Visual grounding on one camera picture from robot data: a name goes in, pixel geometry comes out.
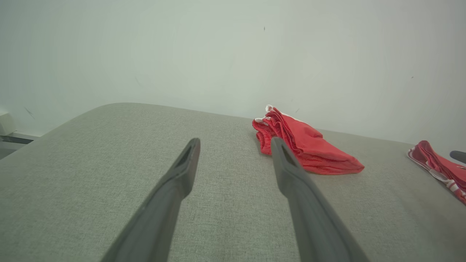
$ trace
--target red striped cloth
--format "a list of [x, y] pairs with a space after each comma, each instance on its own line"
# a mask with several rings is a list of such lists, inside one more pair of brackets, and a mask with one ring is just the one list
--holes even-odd
[[408, 157], [442, 181], [461, 202], [466, 204], [466, 167], [439, 156], [425, 140], [411, 148]]
[[260, 151], [271, 155], [273, 137], [282, 138], [305, 170], [322, 175], [359, 173], [364, 166], [359, 161], [323, 139], [322, 134], [306, 124], [268, 105], [266, 115], [256, 118], [253, 127], [258, 131]]

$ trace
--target white wall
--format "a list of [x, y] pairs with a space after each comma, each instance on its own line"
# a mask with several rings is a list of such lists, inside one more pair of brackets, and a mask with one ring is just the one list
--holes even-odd
[[464, 0], [0, 1], [0, 109], [22, 133], [115, 102], [249, 118], [272, 104], [466, 151]]

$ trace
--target gray cushion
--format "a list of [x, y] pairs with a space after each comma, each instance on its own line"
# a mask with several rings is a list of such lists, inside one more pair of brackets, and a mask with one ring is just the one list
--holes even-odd
[[[299, 261], [287, 199], [251, 119], [117, 103], [0, 160], [0, 261], [98, 261], [185, 144], [201, 139], [169, 261]], [[460, 261], [465, 207], [412, 145], [322, 131], [360, 174], [310, 174], [374, 261]]]

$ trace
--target white trim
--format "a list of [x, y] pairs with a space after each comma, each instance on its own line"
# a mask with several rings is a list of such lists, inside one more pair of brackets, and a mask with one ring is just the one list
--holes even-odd
[[412, 152], [414, 151], [416, 147], [413, 147], [411, 148], [408, 152], [407, 152], [407, 155], [409, 157], [409, 159], [413, 160], [414, 163], [420, 165], [421, 167], [423, 167], [425, 170], [427, 170], [431, 176], [433, 176], [435, 179], [439, 180], [439, 181], [442, 181], [446, 188], [450, 189], [450, 191], [452, 192], [455, 192], [456, 190], [459, 190], [461, 192], [461, 196], [463, 198], [465, 198], [465, 195], [466, 193], [461, 190], [461, 188], [459, 188], [457, 185], [456, 185], [456, 181], [453, 180], [453, 179], [448, 179], [444, 174], [440, 173], [440, 172], [437, 172], [433, 169], [431, 169], [429, 167], [429, 161], [426, 161], [425, 162], [425, 165], [423, 165], [422, 163], [420, 163], [419, 161], [415, 160], [413, 157], [412, 157]]
[[[269, 113], [269, 112], [272, 112], [272, 111], [275, 112], [274, 106], [272, 106], [272, 105], [270, 105], [270, 104], [268, 104], [268, 105], [265, 106], [265, 112]], [[301, 121], [301, 120], [299, 120], [299, 119], [296, 119], [296, 118], [294, 118], [294, 117], [292, 117], [292, 116], [290, 116], [290, 115], [288, 115], [288, 114], [285, 114], [285, 113], [283, 113], [283, 112], [280, 112], [280, 113], [281, 113], [282, 115], [284, 115], [284, 116], [291, 117], [292, 119], [294, 119], [294, 120], [296, 120], [296, 121], [299, 121], [299, 122], [301, 122], [301, 123], [305, 123], [305, 124], [309, 125], [308, 123], [306, 123], [306, 122], [304, 122], [304, 121]], [[264, 122], [264, 121], [263, 121], [264, 118], [266, 118], [266, 117], [264, 116], [263, 118], [255, 118], [254, 121], [255, 121], [256, 123], [262, 123], [262, 122]]]

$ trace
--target red cloth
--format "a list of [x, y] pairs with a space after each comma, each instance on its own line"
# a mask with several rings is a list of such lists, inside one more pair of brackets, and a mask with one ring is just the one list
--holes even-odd
[[253, 127], [258, 131], [260, 151], [271, 155], [273, 137], [282, 138], [305, 170], [322, 175], [359, 173], [364, 166], [359, 161], [332, 146], [322, 134], [308, 124], [267, 106], [264, 118], [256, 118]]
[[408, 157], [445, 183], [446, 187], [466, 204], [466, 167], [439, 156], [425, 140], [411, 148]]

